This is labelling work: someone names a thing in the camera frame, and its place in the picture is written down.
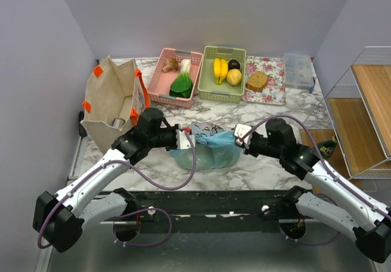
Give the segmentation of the light blue plastic grocery bag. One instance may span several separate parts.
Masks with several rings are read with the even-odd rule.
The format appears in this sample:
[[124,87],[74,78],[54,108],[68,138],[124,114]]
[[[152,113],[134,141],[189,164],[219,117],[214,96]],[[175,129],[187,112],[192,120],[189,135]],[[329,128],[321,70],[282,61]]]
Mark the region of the light blue plastic grocery bag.
[[235,145],[232,130],[215,123],[193,123],[189,126],[195,136],[196,169],[207,171],[235,165],[241,149]]

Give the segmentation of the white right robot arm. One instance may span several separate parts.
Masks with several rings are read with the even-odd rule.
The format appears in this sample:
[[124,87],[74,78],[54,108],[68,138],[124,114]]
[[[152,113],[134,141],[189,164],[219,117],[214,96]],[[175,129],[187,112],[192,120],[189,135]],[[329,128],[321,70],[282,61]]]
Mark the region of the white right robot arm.
[[390,207],[370,197],[339,174],[324,160],[317,147],[297,143],[285,115],[262,120],[266,136],[257,127],[237,124],[233,135],[244,154],[279,160],[288,173],[322,190],[334,203],[324,202],[308,191],[301,191],[281,203],[288,218],[298,214],[317,219],[355,242],[359,251],[377,263],[390,255]]

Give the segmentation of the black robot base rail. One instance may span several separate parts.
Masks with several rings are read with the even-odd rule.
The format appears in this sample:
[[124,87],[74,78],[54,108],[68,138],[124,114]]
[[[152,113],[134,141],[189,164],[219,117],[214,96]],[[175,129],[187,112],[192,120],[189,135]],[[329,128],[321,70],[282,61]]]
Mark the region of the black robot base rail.
[[281,220],[299,218],[306,189],[266,191],[127,191],[125,218],[115,220],[120,236],[140,233],[278,232]]

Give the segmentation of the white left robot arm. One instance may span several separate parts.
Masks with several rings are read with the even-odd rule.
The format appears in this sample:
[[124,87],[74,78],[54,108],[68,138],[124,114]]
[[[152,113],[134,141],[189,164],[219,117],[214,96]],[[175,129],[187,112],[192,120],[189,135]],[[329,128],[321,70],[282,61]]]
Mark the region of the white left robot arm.
[[185,149],[192,141],[178,124],[169,125],[161,110],[147,108],[137,124],[117,137],[102,159],[86,173],[51,194],[41,193],[36,200],[32,226],[38,232],[37,245],[70,249],[87,223],[96,217],[98,207],[92,200],[108,184],[143,160],[154,148]]

